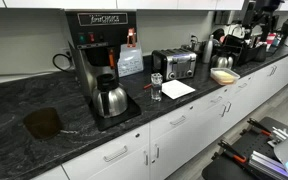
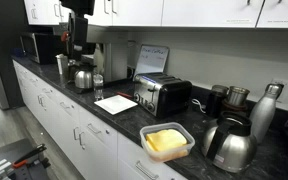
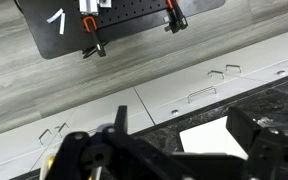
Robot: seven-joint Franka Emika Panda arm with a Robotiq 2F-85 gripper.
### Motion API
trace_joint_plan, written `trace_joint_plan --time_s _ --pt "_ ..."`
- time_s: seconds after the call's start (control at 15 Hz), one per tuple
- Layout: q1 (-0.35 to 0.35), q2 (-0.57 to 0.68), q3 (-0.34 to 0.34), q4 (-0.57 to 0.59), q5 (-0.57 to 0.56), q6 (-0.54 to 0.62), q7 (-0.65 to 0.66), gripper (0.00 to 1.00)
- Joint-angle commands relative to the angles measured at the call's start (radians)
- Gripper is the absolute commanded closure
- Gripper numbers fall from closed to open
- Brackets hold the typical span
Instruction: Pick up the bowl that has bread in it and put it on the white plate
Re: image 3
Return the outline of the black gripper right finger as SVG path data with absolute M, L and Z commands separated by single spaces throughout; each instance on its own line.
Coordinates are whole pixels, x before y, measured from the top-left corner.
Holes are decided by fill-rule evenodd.
M 227 113 L 226 129 L 248 153 L 261 131 L 261 126 L 241 109 L 230 107 Z

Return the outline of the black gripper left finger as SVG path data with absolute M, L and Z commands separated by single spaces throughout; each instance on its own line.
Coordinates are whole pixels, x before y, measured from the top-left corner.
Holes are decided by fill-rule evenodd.
M 126 105 L 121 105 L 118 107 L 115 122 L 114 122 L 114 129 L 117 132 L 124 132 L 126 133 L 128 130 L 128 110 Z

